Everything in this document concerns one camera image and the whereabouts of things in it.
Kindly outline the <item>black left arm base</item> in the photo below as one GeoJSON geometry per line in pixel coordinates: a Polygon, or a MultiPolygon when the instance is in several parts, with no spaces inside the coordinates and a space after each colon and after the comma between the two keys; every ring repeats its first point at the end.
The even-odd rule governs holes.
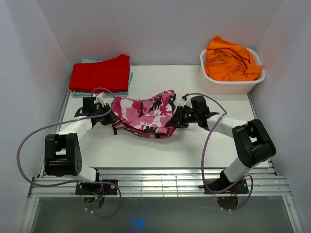
{"type": "Polygon", "coordinates": [[[116,184],[118,185],[118,180],[102,180],[103,182],[109,182],[109,184],[101,183],[101,184],[77,184],[75,189],[76,195],[116,195],[117,189],[114,185],[110,184],[116,184]]]}

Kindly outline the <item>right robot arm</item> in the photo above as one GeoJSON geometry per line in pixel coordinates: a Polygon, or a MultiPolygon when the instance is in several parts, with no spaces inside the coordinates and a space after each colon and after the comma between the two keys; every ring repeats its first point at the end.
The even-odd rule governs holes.
{"type": "Polygon", "coordinates": [[[223,113],[209,110],[205,94],[191,93],[191,106],[178,106],[167,127],[186,128],[190,123],[208,131],[207,139],[213,132],[226,135],[234,140],[237,158],[221,173],[218,179],[208,184],[203,179],[203,187],[210,193],[230,193],[248,172],[276,154],[276,148],[263,123],[259,119],[241,121],[228,118],[223,113]]]}

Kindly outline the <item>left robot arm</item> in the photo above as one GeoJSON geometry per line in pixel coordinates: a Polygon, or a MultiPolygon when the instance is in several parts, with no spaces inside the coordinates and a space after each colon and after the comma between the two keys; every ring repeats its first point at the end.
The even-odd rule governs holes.
{"type": "Polygon", "coordinates": [[[104,99],[102,93],[83,98],[83,106],[74,115],[75,121],[58,133],[45,137],[45,173],[86,182],[78,187],[91,194],[103,193],[104,184],[99,179],[99,170],[83,164],[79,140],[97,123],[106,126],[118,120],[104,99]]]}

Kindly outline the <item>pink camouflage trousers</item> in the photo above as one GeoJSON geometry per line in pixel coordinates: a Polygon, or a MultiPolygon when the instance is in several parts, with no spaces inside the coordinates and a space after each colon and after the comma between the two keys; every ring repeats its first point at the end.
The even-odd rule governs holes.
{"type": "Polygon", "coordinates": [[[112,112],[119,118],[113,123],[116,129],[143,138],[168,138],[176,129],[175,126],[166,125],[176,111],[174,90],[161,92],[145,100],[116,97],[112,103],[112,112]]]}

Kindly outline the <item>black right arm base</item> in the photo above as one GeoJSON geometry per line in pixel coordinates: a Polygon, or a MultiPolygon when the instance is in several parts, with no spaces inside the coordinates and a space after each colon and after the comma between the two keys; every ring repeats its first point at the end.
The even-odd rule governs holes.
{"type": "Polygon", "coordinates": [[[239,181],[233,187],[221,193],[219,191],[223,190],[225,187],[221,187],[220,189],[213,189],[214,186],[212,186],[211,184],[214,182],[219,183],[217,179],[206,180],[206,183],[209,186],[209,188],[212,190],[212,192],[207,190],[204,185],[200,185],[199,188],[203,189],[205,194],[248,194],[249,193],[246,180],[239,181]]]}

